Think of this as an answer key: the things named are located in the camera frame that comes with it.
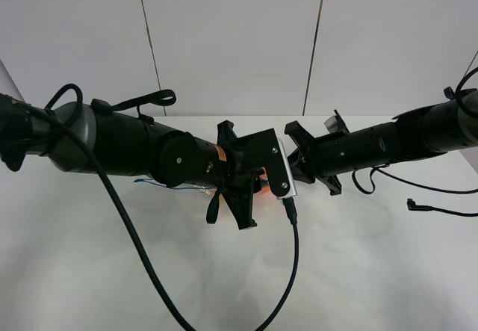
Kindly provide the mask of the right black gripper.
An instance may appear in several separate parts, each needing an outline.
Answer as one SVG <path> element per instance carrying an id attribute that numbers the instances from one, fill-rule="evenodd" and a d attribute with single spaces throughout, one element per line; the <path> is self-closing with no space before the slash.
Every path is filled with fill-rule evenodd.
<path id="1" fill-rule="evenodd" d="M 341 152 L 339 142 L 349 133 L 346 123 L 337 110 L 326 120 L 324 126 L 328 134 L 313 137 L 298 121 L 285 126 L 285 134 L 296 144 L 297 149 L 288 156 L 288 163 L 295 181 L 308 185 L 316 181 L 323 183 L 331 196 L 341 194 L 342 187 L 338 180 Z"/>

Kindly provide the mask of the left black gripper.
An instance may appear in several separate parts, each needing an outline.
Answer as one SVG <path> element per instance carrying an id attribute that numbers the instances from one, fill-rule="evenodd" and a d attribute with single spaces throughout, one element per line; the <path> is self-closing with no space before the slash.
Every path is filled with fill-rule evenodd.
<path id="1" fill-rule="evenodd" d="M 233 122 L 224 120 L 217 125 L 217 145 L 225 150 L 229 166 L 222 195 L 239 230 L 257 226 L 252 217 L 252 174 L 265 169 L 271 159 L 272 148 L 276 145 L 276 138 L 274 129 L 238 137 Z"/>

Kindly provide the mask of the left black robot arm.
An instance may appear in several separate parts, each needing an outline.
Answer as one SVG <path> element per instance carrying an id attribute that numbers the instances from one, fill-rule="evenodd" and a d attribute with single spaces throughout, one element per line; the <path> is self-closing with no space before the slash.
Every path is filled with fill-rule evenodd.
<path id="1" fill-rule="evenodd" d="M 108 175 L 149 176 L 168 188 L 183 184 L 217 189 L 206 220 L 214 223 L 222 197 L 239 229 L 256 225 L 252 197 L 267 175 L 274 195 L 289 191 L 287 173 L 273 129 L 237 137 L 229 121 L 217 127 L 211 143 L 147 117 L 109 111 L 105 102 L 70 102 L 50 112 L 92 151 Z M 28 106 L 1 96 L 1 160 L 16 172 L 26 155 L 50 158 L 58 169 L 92 173 L 92 163 L 59 129 L 28 112 Z"/>

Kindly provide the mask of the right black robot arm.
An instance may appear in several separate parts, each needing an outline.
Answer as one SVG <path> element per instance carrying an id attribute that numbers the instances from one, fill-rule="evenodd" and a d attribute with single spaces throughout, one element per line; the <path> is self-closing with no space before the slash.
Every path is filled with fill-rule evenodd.
<path id="1" fill-rule="evenodd" d="M 306 184 L 322 182 L 336 196 L 341 194 L 340 174 L 475 147 L 477 119 L 463 110 L 477 111 L 477 89 L 462 90 L 459 96 L 459 102 L 450 97 L 355 132 L 348 130 L 340 114 L 326 121 L 328 134 L 321 137 L 297 121 L 288 123 L 285 134 L 297 146 L 288 157 L 293 177 Z"/>

